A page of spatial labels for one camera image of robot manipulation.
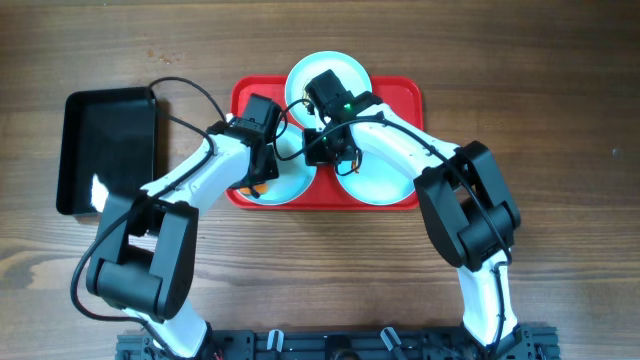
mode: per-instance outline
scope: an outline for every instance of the black tray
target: black tray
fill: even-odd
[[[122,192],[136,191],[154,179],[156,113],[144,90],[82,91],[69,96],[60,152],[58,212],[96,213],[91,205],[94,175],[109,191]]]

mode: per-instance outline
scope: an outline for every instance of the wood grain surface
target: wood grain surface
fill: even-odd
[[[557,326],[564,359],[640,358],[639,14],[622,1],[3,1],[0,358],[109,359],[116,334],[136,329],[69,300],[96,226],[55,210],[67,96],[179,75],[226,110],[240,78],[327,49],[412,78],[430,134],[493,151],[523,218],[509,274],[521,322]],[[201,128],[217,119],[186,86],[156,92]],[[201,140],[163,126],[173,167]],[[214,328],[461,321],[456,272],[419,211],[248,212],[221,199],[198,238],[190,297]]]

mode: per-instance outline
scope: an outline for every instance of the red tray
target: red tray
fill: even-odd
[[[242,114],[251,94],[259,94],[276,101],[283,108],[285,75],[252,75],[242,78],[231,94],[231,112]],[[371,77],[373,93],[384,99],[402,119],[424,130],[422,117],[422,93],[411,79],[401,76]],[[374,206],[360,202],[347,193],[336,178],[332,166],[320,166],[311,186],[297,199],[278,206],[252,203],[235,190],[227,190],[231,202],[243,209],[260,210],[410,210],[418,206],[415,193],[406,199],[387,206]]]

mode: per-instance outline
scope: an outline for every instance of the white plate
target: white plate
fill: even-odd
[[[354,58],[337,51],[321,51],[300,60],[289,73],[284,86],[284,99],[287,105],[306,98],[304,87],[311,79],[329,69],[333,70],[345,89],[350,90],[354,96],[373,90],[369,75]],[[294,106],[291,114],[303,127],[316,127],[316,118],[307,113],[303,104]]]
[[[338,165],[341,173],[351,170],[351,161]],[[369,205],[391,205],[415,191],[413,181],[400,174],[379,157],[364,152],[358,173],[338,176],[338,182],[352,197]]]
[[[278,126],[278,133],[282,131],[284,124]],[[302,130],[289,124],[287,130],[277,141],[280,156],[286,157],[302,148]],[[316,176],[316,167],[305,164],[305,155],[289,161],[280,161],[276,158],[278,172],[277,179],[267,181],[267,192],[256,199],[251,195],[245,195],[238,191],[245,199],[259,205],[282,205],[295,200],[302,195]]]

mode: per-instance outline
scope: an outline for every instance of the black mounting rail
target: black mounting rail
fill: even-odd
[[[398,331],[399,346],[407,360],[482,360],[486,356],[469,337],[464,327],[438,327],[418,331]],[[287,332],[280,346],[269,348],[268,333],[250,330],[213,331],[224,360],[335,360],[348,348],[362,360],[397,359],[389,351],[379,332]],[[554,327],[520,325],[501,341],[499,360],[560,360],[558,335]],[[120,335],[116,360],[164,360],[149,334]]]

